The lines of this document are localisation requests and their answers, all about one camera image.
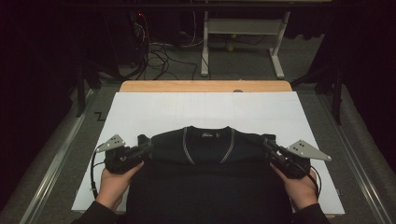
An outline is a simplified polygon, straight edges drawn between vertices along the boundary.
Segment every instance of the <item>sleeve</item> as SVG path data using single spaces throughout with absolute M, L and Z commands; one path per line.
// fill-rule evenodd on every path
M 92 202 L 88 210 L 72 224 L 114 224 L 116 221 L 117 215 L 113 211 L 98 202 Z
M 294 224 L 330 224 L 318 203 L 307 206 L 293 214 L 293 221 Z

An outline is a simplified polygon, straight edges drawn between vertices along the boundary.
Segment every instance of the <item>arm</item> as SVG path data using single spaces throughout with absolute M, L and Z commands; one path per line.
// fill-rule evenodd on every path
M 288 179 L 281 171 L 271 164 L 274 171 L 282 178 L 296 213 L 293 214 L 295 224 L 330 224 L 318 204 L 314 183 L 307 177 L 302 179 Z
M 113 224 L 117 220 L 115 211 L 122 201 L 122 195 L 128 189 L 132 176 L 143 166 L 143 162 L 123 175 L 113 175 L 107 169 L 102 172 L 99 194 L 95 202 L 81 218 L 73 224 Z

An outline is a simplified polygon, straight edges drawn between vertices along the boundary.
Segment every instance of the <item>white paper sheet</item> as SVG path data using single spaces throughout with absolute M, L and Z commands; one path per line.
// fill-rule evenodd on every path
M 318 147 L 296 92 L 118 92 L 106 118 L 97 146 L 119 134 L 127 146 L 137 145 L 137 136 L 151 137 L 186 126 L 220 129 L 226 126 L 242 133 L 273 133 L 276 142 L 288 147 L 303 139 Z M 96 156 L 96 163 L 105 153 Z M 322 179 L 319 198 L 327 215 L 345 213 L 324 161 L 312 160 Z M 95 168 L 100 188 L 102 166 Z M 90 165 L 84 175 L 72 210 L 84 211 L 93 201 Z M 119 206 L 125 211 L 126 195 Z

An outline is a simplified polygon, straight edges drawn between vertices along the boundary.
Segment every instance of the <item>white metal stand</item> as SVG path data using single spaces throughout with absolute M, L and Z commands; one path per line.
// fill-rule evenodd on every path
M 285 78 L 277 53 L 288 25 L 289 15 L 290 12 L 285 12 L 283 20 L 235 20 L 209 19 L 208 12 L 205 12 L 201 75 L 206 77 L 209 74 L 208 34 L 277 35 L 276 45 L 269 49 L 269 53 L 276 71 L 276 77 L 279 79 Z

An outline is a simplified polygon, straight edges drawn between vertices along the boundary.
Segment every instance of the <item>hand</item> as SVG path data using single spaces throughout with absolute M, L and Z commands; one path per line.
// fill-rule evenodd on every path
M 309 205 L 318 203 L 316 194 L 317 189 L 308 176 L 305 176 L 302 179 L 288 179 L 272 163 L 270 163 L 270 165 L 280 176 L 280 178 L 282 178 L 283 182 L 285 183 L 286 192 L 296 205 L 297 210 L 301 210 Z M 317 180 L 317 175 L 313 170 L 311 170 L 310 174 L 315 180 Z
M 122 195 L 131 183 L 131 177 L 143 166 L 143 162 L 123 175 L 113 175 L 106 168 L 102 172 L 99 194 L 96 201 L 116 211 L 122 202 Z

